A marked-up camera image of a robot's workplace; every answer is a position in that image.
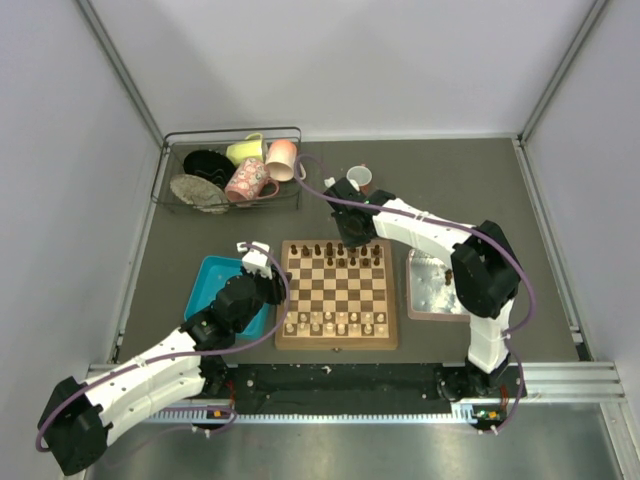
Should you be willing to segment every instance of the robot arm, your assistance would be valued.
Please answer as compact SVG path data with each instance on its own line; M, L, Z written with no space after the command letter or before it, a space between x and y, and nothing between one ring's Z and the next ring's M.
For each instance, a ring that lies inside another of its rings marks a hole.
M269 251L269 246L254 242ZM247 249L238 244L238 250ZM178 355L178 352L226 349L235 343L265 303L284 300L284 284L266 255L251 250L242 259L239 275L230 278L209 306L190 317L160 343L131 359L118 370L138 365L126 375L108 379L74 400L56 417L44 434L65 475L93 464L124 432L159 410L200 393L215 395L223 386L226 364L220 356ZM87 385L111 372L79 384L73 377L60 382L38 423Z
M413 208L381 190L365 197L346 178L327 182L325 195L368 203L404 212L389 213L331 203L343 243L364 245L376 237L396 240L432 255L453 270L456 294L471 316L471 343L468 361L488 376L499 376L506 368L508 350L502 332L509 326L519 276L491 246L461 230L423 222L422 218L443 220ZM513 252L502 230L486 221L476 230Z

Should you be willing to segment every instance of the tray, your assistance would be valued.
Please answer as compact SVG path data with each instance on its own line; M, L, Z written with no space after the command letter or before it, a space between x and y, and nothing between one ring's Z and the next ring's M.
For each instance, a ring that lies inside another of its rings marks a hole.
M242 260L238 258L206 257L202 261L196 283L193 286L187 308L184 311L185 320L215 300L218 290L224 287L226 281L240 274L240 267L242 267ZM258 314L253 317L244 332L238 333L236 336L246 340L260 338L262 332L264 332L268 313L269 305L265 304Z
M407 256L407 313L412 320L468 322L469 314L456 296L455 279L446 284L444 262L419 250Z

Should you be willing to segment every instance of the wooden chessboard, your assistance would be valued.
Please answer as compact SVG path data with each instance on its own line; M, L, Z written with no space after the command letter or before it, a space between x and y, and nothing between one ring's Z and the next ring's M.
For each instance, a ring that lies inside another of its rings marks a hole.
M327 254L329 242L331 255ZM339 240L282 243L281 265L292 275L291 302L285 323L276 333L276 348L397 348L391 242L374 240L366 251L344 248L342 255L339 244ZM280 318L283 309L283 305L278 307L276 318Z

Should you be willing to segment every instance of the black plate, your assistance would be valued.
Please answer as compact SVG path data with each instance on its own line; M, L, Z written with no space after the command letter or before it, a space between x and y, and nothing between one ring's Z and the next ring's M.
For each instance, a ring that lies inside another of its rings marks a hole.
M184 159L184 173L209 180L224 188L236 171L236 167L224 155L211 150L196 150Z

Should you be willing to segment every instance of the wire dish rack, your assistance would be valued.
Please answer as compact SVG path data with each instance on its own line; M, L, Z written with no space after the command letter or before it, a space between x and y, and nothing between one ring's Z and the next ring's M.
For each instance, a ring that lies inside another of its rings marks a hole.
M300 206L300 185L295 180L280 182L280 191L269 198L260 198L241 202L229 202L226 198L215 206L188 204L178 198L171 188L171 180L185 173L184 160L197 150L209 150L225 155L227 147L245 140L249 135L261 133L269 145L279 139L293 142L300 152L302 132L298 127L263 127L229 130L203 130L193 132L176 132L168 134L160 152L158 168L151 192L151 200L173 212L226 213L230 210L249 210L256 208Z

